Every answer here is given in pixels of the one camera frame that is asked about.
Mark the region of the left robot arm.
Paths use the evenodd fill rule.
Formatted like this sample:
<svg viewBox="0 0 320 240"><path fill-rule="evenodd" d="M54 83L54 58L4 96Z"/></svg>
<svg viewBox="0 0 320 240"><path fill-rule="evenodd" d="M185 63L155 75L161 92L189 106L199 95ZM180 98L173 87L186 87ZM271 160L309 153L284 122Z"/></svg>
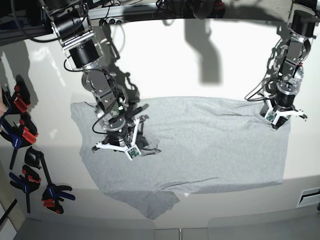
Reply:
<svg viewBox="0 0 320 240"><path fill-rule="evenodd" d="M320 22L320 2L318 0L293 0L293 5L300 5L313 11L293 9L291 6L287 28L290 34L280 44L280 53L275 57L273 73L262 85L260 95L265 107L262 117L277 130L290 117L296 116L307 119L304 111L294 106L304 78L303 62L308 57L314 30Z"/></svg>

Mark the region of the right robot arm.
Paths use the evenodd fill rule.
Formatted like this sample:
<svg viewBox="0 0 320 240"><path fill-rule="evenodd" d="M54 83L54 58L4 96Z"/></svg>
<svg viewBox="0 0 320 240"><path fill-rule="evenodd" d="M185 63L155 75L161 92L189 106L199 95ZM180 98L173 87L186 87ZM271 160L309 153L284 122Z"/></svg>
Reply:
<svg viewBox="0 0 320 240"><path fill-rule="evenodd" d="M127 92L116 82L116 75L99 64L103 52L89 18L88 4L83 0L42 0L40 4L66 55L65 69L82 72L82 85L95 98L92 131L104 139L92 151L122 152L129 160L155 154L156 149L143 136L148 116L140 115L142 107L130 108Z"/></svg>

